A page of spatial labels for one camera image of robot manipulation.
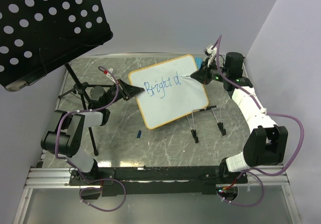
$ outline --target tripod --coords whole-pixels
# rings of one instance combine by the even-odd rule
[[[88,103],[90,103],[90,97],[88,96],[87,92],[86,92],[86,88],[88,87],[96,87],[96,86],[101,86],[101,87],[112,87],[112,85],[97,85],[97,84],[88,84],[88,82],[83,82],[81,83],[78,79],[78,77],[76,76],[74,70],[72,70],[71,66],[69,63],[65,64],[65,67],[67,69],[67,71],[69,72],[70,76],[72,77],[72,79],[75,82],[75,85],[72,89],[68,90],[67,92],[63,93],[62,95],[58,96],[59,99],[61,99],[62,97],[70,94],[70,93],[78,93],[80,95],[80,99],[82,102],[82,106],[84,109],[87,109],[86,106],[86,101],[87,100]],[[97,156],[98,155],[98,150],[96,148],[96,144],[95,144],[95,139],[94,139],[94,135],[92,133],[92,129],[91,127],[89,128],[89,134],[90,134],[90,139],[91,139],[91,143],[92,143],[92,147],[94,149],[94,155]]]

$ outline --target gray marble tabletop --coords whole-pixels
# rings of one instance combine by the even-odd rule
[[[72,68],[81,82],[112,84],[97,69],[102,65],[114,68],[116,77],[129,83],[128,74],[131,71],[172,58],[174,57],[78,58],[72,61]],[[72,78],[68,76],[64,91],[73,85]],[[95,157],[93,154],[88,130],[83,132],[81,148],[95,158],[101,167],[218,165],[222,158],[241,152],[250,133],[240,109],[223,89],[222,83],[212,81],[205,86],[205,90],[210,105],[222,107],[222,121],[227,132],[225,136],[221,135],[210,110],[194,113],[198,144],[194,142],[186,117],[149,130],[144,124],[136,99],[133,98],[112,104],[108,123],[93,128],[99,156]],[[82,104],[77,96],[69,94],[61,99],[59,109],[82,109]],[[69,167],[66,162],[55,159],[50,153],[46,154],[43,168],[65,167]]]

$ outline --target blue eraser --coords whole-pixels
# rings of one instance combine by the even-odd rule
[[[141,135],[141,130],[138,131],[137,138],[139,139]]]
[[[196,58],[195,58],[195,62],[196,62],[197,68],[200,69],[200,68],[201,68],[201,65],[202,65],[202,62],[203,62],[203,59],[200,58],[200,57],[196,57]]]

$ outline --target purple cable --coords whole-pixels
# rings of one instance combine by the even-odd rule
[[[240,203],[235,203],[235,202],[223,199],[223,197],[218,193],[217,195],[220,197],[221,200],[223,200],[224,202],[229,203],[231,205],[237,205],[237,206],[241,206],[241,207],[254,207],[254,206],[256,206],[256,205],[258,205],[258,204],[260,204],[262,202],[262,200],[264,199],[264,196],[265,196],[265,188],[264,188],[263,182],[261,181],[261,179],[256,174],[253,174],[252,172],[250,172],[248,170],[247,171],[242,171],[240,173],[240,175],[237,177],[237,179],[239,179],[241,177],[241,175],[243,173],[245,173],[245,172],[250,173],[251,175],[253,175],[260,182],[260,185],[261,185],[261,188],[262,188],[262,194],[261,194],[260,199],[257,202],[253,203],[253,204],[240,204]]]
[[[111,77],[114,79],[114,82],[115,82],[115,84],[116,84],[116,94],[115,94],[115,97],[113,98],[113,100],[112,100],[109,104],[107,104],[107,105],[104,106],[104,107],[96,108],[96,109],[93,109],[93,110],[71,111],[71,112],[66,113],[66,114],[61,118],[61,120],[60,120],[60,122],[59,122],[59,125],[58,125],[58,129],[57,129],[57,137],[56,137],[56,145],[55,145],[55,156],[56,156],[57,159],[65,159],[64,157],[59,157],[59,156],[58,156],[58,148],[59,148],[60,131],[61,131],[62,124],[63,124],[64,120],[66,119],[66,117],[68,117],[69,115],[72,115],[72,114],[76,114],[76,113],[85,113],[85,112],[91,112],[91,111],[94,112],[94,111],[100,111],[100,110],[102,110],[102,109],[105,109],[105,108],[111,106],[111,105],[115,102],[115,100],[116,100],[116,98],[117,98],[117,96],[118,96],[119,86],[118,86],[118,82],[117,82],[117,79],[115,78],[115,76],[114,76],[111,72],[109,72],[108,69],[106,69],[106,68],[103,67],[103,66],[99,66],[98,69],[99,69],[100,71],[102,71],[102,72],[105,72],[105,71],[108,72],[108,73],[111,75]],[[84,202],[85,204],[87,204],[87,205],[89,205],[89,206],[91,206],[91,207],[93,207],[93,208],[95,208],[95,209],[97,209],[97,210],[105,211],[105,212],[110,212],[110,211],[117,210],[117,209],[119,209],[119,208],[124,204],[124,202],[125,202],[125,200],[126,200],[126,189],[125,189],[125,186],[124,186],[119,180],[115,180],[115,179],[112,179],[112,178],[105,178],[105,179],[98,179],[98,180],[90,180],[90,179],[87,179],[87,178],[83,175],[83,173],[81,172],[81,170],[79,170],[79,169],[77,168],[77,166],[75,166],[74,164],[72,164],[72,163],[69,162],[68,160],[67,160],[67,163],[68,163],[69,165],[71,165],[72,167],[74,167],[74,168],[78,171],[78,173],[81,175],[81,177],[82,177],[85,181],[87,181],[87,182],[115,181],[115,182],[119,183],[119,184],[121,185],[121,187],[123,188],[123,190],[124,190],[124,198],[123,198],[122,202],[119,204],[119,206],[117,206],[117,207],[114,208],[114,209],[110,209],[110,210],[101,209],[101,208],[99,208],[99,207],[97,207],[97,206],[95,206],[95,205],[93,205],[93,204],[88,203],[88,202],[85,201],[84,199],[82,199],[81,193],[82,193],[84,190],[86,190],[86,189],[99,189],[99,190],[101,190],[101,188],[87,187],[87,188],[85,188],[85,189],[82,189],[82,190],[80,191],[80,193],[79,193],[79,197],[80,197],[80,199],[82,200],[82,202]]]
[[[242,90],[243,92],[245,92],[246,94],[248,94],[252,99],[253,101],[255,102],[255,104],[257,105],[257,107],[259,109],[261,109],[261,105],[258,103],[258,101],[256,100],[256,98],[251,95],[247,90],[245,90],[244,88],[242,88],[241,86],[237,85],[236,83],[232,82],[231,80],[229,80],[221,71],[221,68],[220,68],[220,62],[219,62],[219,52],[220,52],[220,44],[221,44],[221,39],[222,39],[222,35],[220,35],[219,39],[216,41],[216,43],[214,44],[213,48],[215,46],[217,46],[217,53],[216,53],[216,66],[217,66],[217,69],[220,73],[220,75],[222,76],[222,78],[227,81],[228,83],[232,84],[233,86],[239,88],[240,90]],[[264,174],[264,175],[267,175],[267,176],[277,176],[277,175],[280,175],[282,174],[284,171],[286,171],[289,166],[292,164],[292,162],[294,161],[294,159],[296,158],[296,156],[298,155],[301,147],[302,147],[302,144],[303,144],[303,139],[304,139],[304,128],[303,128],[303,124],[301,123],[301,121],[299,119],[297,119],[296,117],[294,116],[291,116],[291,115],[284,115],[284,114],[276,114],[276,113],[271,113],[271,112],[267,112],[266,113],[267,115],[272,115],[272,116],[277,116],[277,117],[285,117],[285,118],[289,118],[289,119],[292,119],[294,121],[297,122],[297,124],[299,125],[300,127],[300,139],[299,139],[299,143],[297,145],[297,148],[294,152],[294,154],[292,155],[292,157],[290,158],[290,160],[288,161],[288,163],[279,171],[279,172],[276,172],[276,173],[273,173],[273,174],[270,174],[270,173],[266,173],[258,168],[251,168],[251,169],[254,169],[254,170],[257,170],[259,171],[260,173]]]

